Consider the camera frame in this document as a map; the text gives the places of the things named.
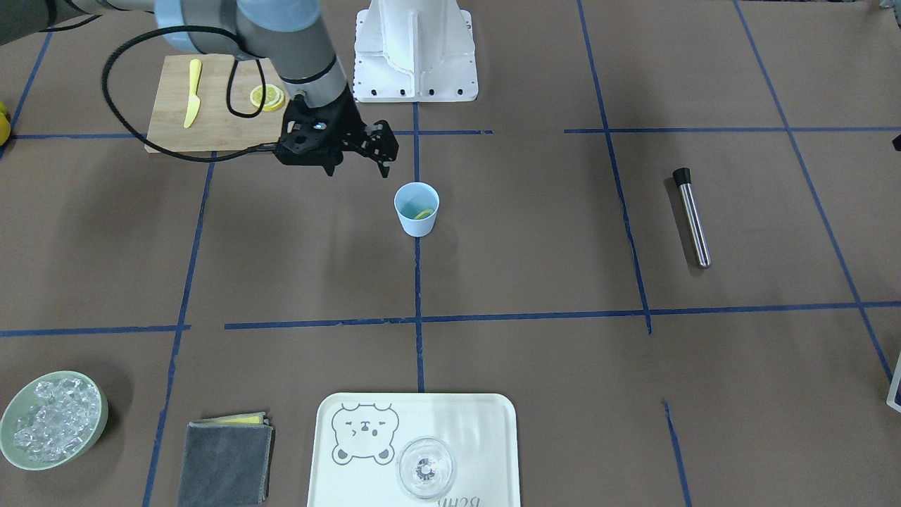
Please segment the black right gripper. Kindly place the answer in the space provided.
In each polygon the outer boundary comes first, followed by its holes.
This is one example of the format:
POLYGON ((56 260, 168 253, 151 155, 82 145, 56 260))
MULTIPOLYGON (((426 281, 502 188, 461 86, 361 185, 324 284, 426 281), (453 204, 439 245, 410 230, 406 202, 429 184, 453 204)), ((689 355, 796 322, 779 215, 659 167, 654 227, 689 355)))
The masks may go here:
POLYGON ((374 161, 381 177, 388 177, 398 150, 390 124, 365 124, 351 90, 343 90, 318 107, 307 105, 302 95, 293 97, 284 109, 273 153, 284 165, 318 166, 328 177, 334 177, 345 153, 355 153, 374 161))

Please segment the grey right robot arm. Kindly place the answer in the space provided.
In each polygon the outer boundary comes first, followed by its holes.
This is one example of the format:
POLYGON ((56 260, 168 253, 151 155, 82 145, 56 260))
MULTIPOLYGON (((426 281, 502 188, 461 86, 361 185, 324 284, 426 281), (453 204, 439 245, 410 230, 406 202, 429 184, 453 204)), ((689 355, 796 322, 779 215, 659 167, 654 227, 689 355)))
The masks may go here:
POLYGON ((376 163, 381 177, 397 158, 398 144, 388 122, 363 122, 317 1, 4 1, 4 44, 38 32, 70 28, 72 19, 119 12, 150 13, 156 28, 123 43, 107 58, 101 93, 110 112, 145 146, 180 160, 191 156, 149 141, 118 110, 108 86, 113 64, 128 49, 163 37, 195 54, 223 54, 239 61, 268 60, 286 91, 279 139, 201 163, 271 153, 284 165, 317 166, 327 175, 355 153, 376 163))

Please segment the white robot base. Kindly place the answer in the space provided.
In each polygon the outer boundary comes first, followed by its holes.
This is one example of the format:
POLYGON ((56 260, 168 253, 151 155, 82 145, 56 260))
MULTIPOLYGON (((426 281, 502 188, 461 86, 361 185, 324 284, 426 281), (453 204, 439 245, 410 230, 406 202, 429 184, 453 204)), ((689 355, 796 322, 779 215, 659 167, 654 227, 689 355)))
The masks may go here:
POLYGON ((352 95, 361 103, 479 96, 471 13, 456 1, 372 1, 356 14, 352 95))

